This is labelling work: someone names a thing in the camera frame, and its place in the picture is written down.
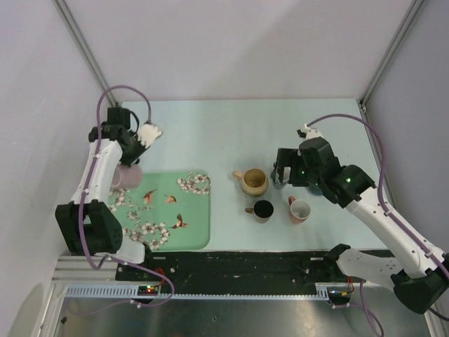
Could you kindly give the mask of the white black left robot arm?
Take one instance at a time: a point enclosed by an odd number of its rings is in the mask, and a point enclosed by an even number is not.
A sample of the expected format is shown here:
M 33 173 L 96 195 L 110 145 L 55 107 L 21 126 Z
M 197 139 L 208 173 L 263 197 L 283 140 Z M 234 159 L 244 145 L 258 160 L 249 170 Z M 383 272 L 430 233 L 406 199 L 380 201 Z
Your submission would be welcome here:
M 56 207 L 55 218 L 70 253 L 88 261 L 98 255 L 102 260 L 132 263 L 131 272 L 147 280 L 155 273 L 155 262 L 146 257 L 144 244 L 124 237 L 108 204 L 110 191 L 140 185 L 140 157 L 163 133 L 151 121 L 132 130 L 134 116 L 126 108 L 111 107 L 106 121 L 92 128 L 80 184 L 68 203 Z

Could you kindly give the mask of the dark blue mug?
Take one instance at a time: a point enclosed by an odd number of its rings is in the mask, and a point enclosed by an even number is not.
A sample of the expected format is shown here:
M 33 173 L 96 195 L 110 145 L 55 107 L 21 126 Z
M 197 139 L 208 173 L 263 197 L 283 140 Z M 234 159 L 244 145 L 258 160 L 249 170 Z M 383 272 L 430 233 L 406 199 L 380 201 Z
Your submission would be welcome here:
M 321 189 L 315 185 L 310 185 L 308 189 L 313 195 L 321 196 L 323 194 Z

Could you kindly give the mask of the mauve mug black handle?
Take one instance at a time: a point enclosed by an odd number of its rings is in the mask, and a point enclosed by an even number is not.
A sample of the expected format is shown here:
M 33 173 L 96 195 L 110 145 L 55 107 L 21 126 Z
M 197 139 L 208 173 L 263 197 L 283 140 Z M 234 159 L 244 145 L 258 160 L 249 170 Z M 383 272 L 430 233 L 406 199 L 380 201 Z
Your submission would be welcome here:
M 118 165 L 115 168 L 110 190 L 131 189 L 140 186 L 143 172 L 138 164 L 132 166 Z

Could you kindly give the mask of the pink cup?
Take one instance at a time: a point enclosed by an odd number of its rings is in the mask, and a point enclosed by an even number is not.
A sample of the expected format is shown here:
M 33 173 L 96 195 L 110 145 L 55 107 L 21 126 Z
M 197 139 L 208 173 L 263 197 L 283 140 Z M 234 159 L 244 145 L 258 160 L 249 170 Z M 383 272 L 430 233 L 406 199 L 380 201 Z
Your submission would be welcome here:
M 296 199 L 294 196 L 288 198 L 290 221 L 294 225 L 299 225 L 306 221 L 311 214 L 311 207 L 307 202 Z

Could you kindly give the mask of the brown small cup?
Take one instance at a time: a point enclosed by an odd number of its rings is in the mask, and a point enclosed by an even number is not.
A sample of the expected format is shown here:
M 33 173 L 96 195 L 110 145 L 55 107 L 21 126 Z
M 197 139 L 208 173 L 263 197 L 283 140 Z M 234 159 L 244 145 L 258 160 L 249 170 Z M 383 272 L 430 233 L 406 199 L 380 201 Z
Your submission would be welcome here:
M 246 207 L 245 212 L 252 214 L 258 223 L 267 222 L 274 213 L 274 206 L 270 201 L 265 199 L 256 201 L 253 206 Z

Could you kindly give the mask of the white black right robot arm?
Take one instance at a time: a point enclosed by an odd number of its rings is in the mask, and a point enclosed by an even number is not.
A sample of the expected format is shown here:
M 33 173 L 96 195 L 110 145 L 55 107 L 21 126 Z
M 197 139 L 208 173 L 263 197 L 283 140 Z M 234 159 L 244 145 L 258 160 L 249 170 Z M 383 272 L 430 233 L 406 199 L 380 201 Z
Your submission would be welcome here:
M 305 140 L 297 149 L 278 149 L 272 180 L 275 186 L 317 187 L 328 201 L 364 223 L 392 254 L 381 258 L 338 244 L 325 256 L 330 280 L 350 276 L 383 286 L 417 314 L 427 312 L 448 290 L 448 254 L 382 204 L 374 180 L 358 166 L 341 165 L 324 138 Z

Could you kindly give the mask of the light blue coffee mug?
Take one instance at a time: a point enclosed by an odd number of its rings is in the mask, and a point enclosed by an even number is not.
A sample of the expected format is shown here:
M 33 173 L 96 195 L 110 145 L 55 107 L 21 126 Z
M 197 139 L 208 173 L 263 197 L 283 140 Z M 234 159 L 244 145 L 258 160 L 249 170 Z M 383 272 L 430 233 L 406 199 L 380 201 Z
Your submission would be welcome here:
M 280 190 L 284 188 L 288 184 L 289 177 L 290 177 L 290 167 L 285 167 L 283 169 L 283 173 L 280 175 L 277 163 L 273 164 L 273 170 L 270 173 L 270 178 L 273 182 L 273 186 L 275 189 Z

